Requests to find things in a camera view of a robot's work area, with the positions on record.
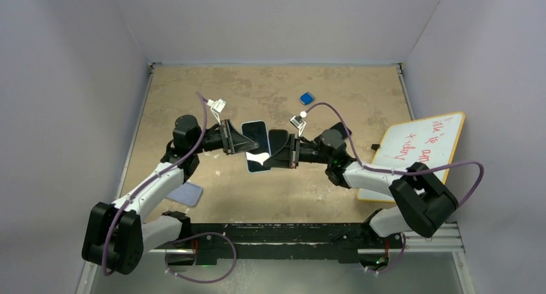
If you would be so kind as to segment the black phone case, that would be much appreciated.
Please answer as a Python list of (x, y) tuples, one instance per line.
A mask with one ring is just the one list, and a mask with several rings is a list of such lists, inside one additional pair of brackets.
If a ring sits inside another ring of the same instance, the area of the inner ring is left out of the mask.
[(285, 146), (288, 137), (288, 131), (284, 129), (271, 129), (268, 131), (271, 155), (274, 155)]

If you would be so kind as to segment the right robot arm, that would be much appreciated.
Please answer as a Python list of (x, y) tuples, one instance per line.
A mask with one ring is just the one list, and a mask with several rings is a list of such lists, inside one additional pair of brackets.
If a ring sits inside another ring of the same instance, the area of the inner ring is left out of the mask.
[(415, 162), (402, 171), (365, 169), (347, 153), (344, 136), (335, 129), (324, 131), (314, 142), (290, 134), (284, 146), (263, 164), (296, 169), (301, 162), (325, 164), (325, 174), (335, 186), (391, 195), (395, 207), (379, 209), (363, 223), (361, 237), (371, 247), (402, 232), (430, 238), (459, 207), (452, 192), (425, 164)]

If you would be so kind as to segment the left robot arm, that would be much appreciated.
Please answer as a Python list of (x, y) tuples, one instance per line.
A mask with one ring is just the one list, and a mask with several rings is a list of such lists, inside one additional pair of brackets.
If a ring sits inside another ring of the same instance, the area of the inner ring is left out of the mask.
[(106, 275), (127, 275), (143, 254), (156, 247), (171, 243), (185, 248), (193, 238), (191, 220), (185, 213), (167, 211), (150, 223), (146, 218), (194, 174), (200, 153), (221, 150), (231, 155), (257, 148), (259, 143), (241, 134), (230, 120), (204, 129), (193, 115), (177, 118), (173, 138), (154, 171), (126, 195), (112, 203), (99, 202), (91, 209), (82, 258), (101, 266)]

